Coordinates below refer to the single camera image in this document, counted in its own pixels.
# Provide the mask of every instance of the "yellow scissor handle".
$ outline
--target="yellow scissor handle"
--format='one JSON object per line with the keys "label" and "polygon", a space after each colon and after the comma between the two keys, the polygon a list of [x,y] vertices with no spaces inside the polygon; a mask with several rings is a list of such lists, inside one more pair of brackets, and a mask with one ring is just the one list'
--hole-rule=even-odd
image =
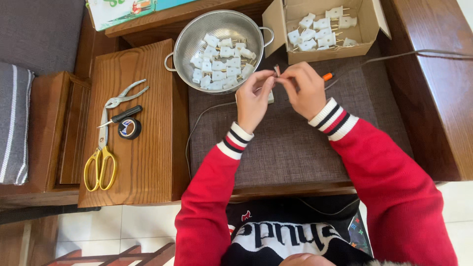
{"label": "yellow scissor handle", "polygon": [[[86,185],[86,188],[88,191],[96,191],[98,187],[100,186],[99,158],[101,154],[102,154],[102,151],[99,148],[95,149],[94,154],[90,156],[90,158],[86,162],[86,166],[84,167],[84,184]],[[88,182],[88,169],[92,161],[95,161],[95,187],[94,188],[90,188],[90,184]]]}
{"label": "yellow scissor handle", "polygon": [[[102,156],[103,156],[103,159],[102,159],[102,172],[100,173],[99,184],[100,184],[101,189],[107,190],[107,189],[110,189],[112,187],[112,185],[114,184],[115,174],[116,174],[116,170],[117,170],[117,161],[115,159],[115,156],[111,152],[108,151],[107,146],[105,146],[102,149]],[[114,171],[112,173],[112,178],[110,179],[110,183],[108,183],[107,187],[104,188],[103,182],[104,182],[105,172],[107,170],[107,161],[108,161],[109,158],[112,158],[112,160],[114,162]]]}

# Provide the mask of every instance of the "colander handle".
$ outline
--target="colander handle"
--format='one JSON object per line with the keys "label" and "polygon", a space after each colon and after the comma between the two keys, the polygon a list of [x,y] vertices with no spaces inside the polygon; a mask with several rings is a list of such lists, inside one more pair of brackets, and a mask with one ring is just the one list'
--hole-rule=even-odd
{"label": "colander handle", "polygon": [[272,41],[274,40],[274,31],[268,27],[260,27],[260,29],[267,29],[269,30],[269,32],[271,32],[271,40],[269,40],[267,43],[264,44],[263,47],[266,47],[268,46],[270,43],[272,43]]}
{"label": "colander handle", "polygon": [[171,52],[171,53],[168,54],[168,55],[166,56],[166,58],[164,59],[164,67],[165,67],[168,71],[177,71],[175,68],[169,68],[169,67],[167,66],[167,59],[168,59],[171,55],[173,55],[173,54],[174,54],[174,52]]}

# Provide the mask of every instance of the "red sweater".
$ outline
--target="red sweater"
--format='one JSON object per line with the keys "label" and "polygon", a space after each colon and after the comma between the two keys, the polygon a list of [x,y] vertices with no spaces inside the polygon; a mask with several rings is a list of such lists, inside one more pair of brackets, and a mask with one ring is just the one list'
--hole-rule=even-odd
{"label": "red sweater", "polygon": [[[376,259],[457,265],[442,217],[442,194],[386,133],[348,114],[334,99],[309,124],[328,135],[367,206]],[[242,151],[252,138],[233,123],[199,167],[175,220],[176,266],[220,265],[231,244],[225,208]]]}

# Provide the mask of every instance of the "electrical cable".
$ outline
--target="electrical cable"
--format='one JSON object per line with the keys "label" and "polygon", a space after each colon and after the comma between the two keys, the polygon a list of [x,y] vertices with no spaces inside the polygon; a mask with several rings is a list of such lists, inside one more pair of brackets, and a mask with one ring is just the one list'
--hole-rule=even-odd
{"label": "electrical cable", "polygon": [[194,133],[195,128],[197,127],[197,124],[199,123],[199,120],[201,119],[202,115],[205,114],[205,112],[209,111],[212,108],[220,107],[220,106],[225,106],[225,105],[232,105],[236,104],[237,102],[231,102],[231,103],[225,103],[225,104],[219,104],[215,105],[212,107],[207,108],[205,111],[203,111],[199,117],[197,118],[197,121],[195,121],[194,128],[192,129],[191,133],[189,134],[189,138],[187,138],[187,143],[185,145],[185,160],[187,161],[187,170],[189,171],[189,179],[192,180],[192,175],[191,175],[191,165],[189,163],[189,157],[187,157],[187,149],[189,148],[189,141],[191,140],[192,133]]}
{"label": "electrical cable", "polygon": [[343,207],[341,210],[339,210],[339,211],[336,212],[336,213],[323,213],[323,212],[319,211],[318,209],[316,209],[316,208],[312,207],[311,205],[309,205],[307,202],[303,201],[301,198],[298,198],[298,200],[302,201],[302,203],[304,203],[304,204],[307,205],[309,208],[311,208],[312,210],[314,210],[314,211],[316,211],[316,212],[318,212],[318,213],[320,213],[320,214],[323,214],[323,215],[337,215],[337,214],[343,212],[346,208],[350,207],[350,206],[351,206],[352,204],[354,204],[355,202],[359,201],[359,198],[357,198],[356,200],[354,200],[354,201],[348,203],[345,207]]}
{"label": "electrical cable", "polygon": [[[337,74],[337,79],[335,79],[332,83],[330,83],[330,85],[328,85],[327,87],[324,88],[324,90],[328,90],[329,88],[331,88],[335,83],[338,82],[338,80],[340,79],[341,76],[343,76],[344,74],[354,70],[354,69],[357,69],[357,68],[360,68],[362,67],[363,65],[367,64],[367,63],[371,63],[371,62],[376,62],[376,61],[382,61],[382,60],[387,60],[387,59],[392,59],[392,58],[397,58],[397,57],[401,57],[401,56],[405,56],[405,55],[409,55],[409,54],[415,54],[415,53],[438,53],[438,54],[450,54],[450,55],[458,55],[460,57],[455,57],[455,58],[458,58],[458,59],[473,59],[473,55],[471,54],[466,54],[466,53],[458,53],[458,52],[452,52],[452,51],[444,51],[444,50],[434,50],[434,49],[421,49],[421,50],[416,50],[416,51],[412,51],[412,52],[407,52],[407,53],[400,53],[400,54],[396,54],[396,55],[391,55],[391,56],[384,56],[384,57],[378,57],[378,58],[373,58],[373,59],[370,59],[370,60],[367,60],[353,68],[350,68],[348,69],[347,71],[344,71],[342,72],[341,74]],[[194,128],[192,129],[191,133],[189,134],[189,138],[187,139],[187,143],[185,145],[185,160],[187,161],[187,170],[189,172],[189,179],[192,180],[192,175],[191,175],[191,166],[190,166],[190,163],[189,163],[189,157],[187,157],[187,150],[189,148],[189,141],[191,140],[191,136],[192,136],[192,133],[194,133],[194,130],[195,128],[197,127],[197,124],[199,123],[202,115],[209,111],[210,109],[213,109],[213,108],[216,108],[216,107],[220,107],[220,106],[227,106],[227,105],[232,105],[232,104],[236,104],[237,102],[231,102],[231,103],[225,103],[225,104],[219,104],[219,105],[215,105],[215,106],[212,106],[212,107],[209,107],[207,108],[205,111],[203,111],[199,117],[197,118],[197,121],[195,121],[195,125],[194,125]]]}
{"label": "electrical cable", "polygon": [[338,80],[340,79],[341,76],[343,76],[344,74],[354,70],[354,69],[357,69],[357,68],[360,68],[362,66],[364,66],[365,64],[367,63],[371,63],[371,62],[377,62],[377,61],[383,61],[383,60],[388,60],[388,59],[392,59],[392,58],[397,58],[397,57],[401,57],[401,56],[405,56],[405,55],[410,55],[410,54],[415,54],[415,53],[438,53],[438,54],[450,54],[450,55],[458,55],[460,57],[453,57],[453,58],[457,58],[457,59],[473,59],[473,54],[467,54],[467,53],[458,53],[458,52],[452,52],[452,51],[444,51],[444,50],[435,50],[435,49],[421,49],[421,50],[416,50],[416,51],[411,51],[411,52],[407,52],[407,53],[400,53],[400,54],[395,54],[395,55],[390,55],[390,56],[384,56],[384,57],[378,57],[378,58],[373,58],[373,59],[370,59],[370,60],[367,60],[353,68],[350,68],[348,69],[347,71],[345,72],[342,72],[341,74],[337,74],[337,79],[334,80],[332,83],[330,83],[330,85],[328,85],[327,87],[325,87],[325,90],[328,90],[330,89],[333,85],[335,85],[335,83],[338,82]]}

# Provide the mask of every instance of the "brown fabric mat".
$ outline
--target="brown fabric mat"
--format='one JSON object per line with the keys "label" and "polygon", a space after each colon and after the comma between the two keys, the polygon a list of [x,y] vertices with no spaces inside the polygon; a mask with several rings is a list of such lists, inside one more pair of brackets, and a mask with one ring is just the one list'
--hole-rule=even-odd
{"label": "brown fabric mat", "polygon": [[[375,42],[365,56],[310,63],[320,74],[342,72],[368,59],[379,57]],[[284,47],[263,60],[258,70],[272,69],[278,63],[281,71],[287,65]],[[235,175],[235,188],[283,185],[307,182],[343,182],[349,177],[340,156],[331,148],[327,137],[307,124],[288,101],[281,85],[273,89],[274,103],[256,128],[255,137],[243,153]],[[371,122],[387,132],[412,157],[411,146],[399,109],[391,92],[383,62],[373,62],[345,74],[327,91],[349,113]],[[189,123],[208,107],[235,101],[235,94],[209,95],[189,88]],[[191,166],[195,174],[208,151],[225,136],[237,120],[236,105],[222,106],[205,113],[191,139]]]}

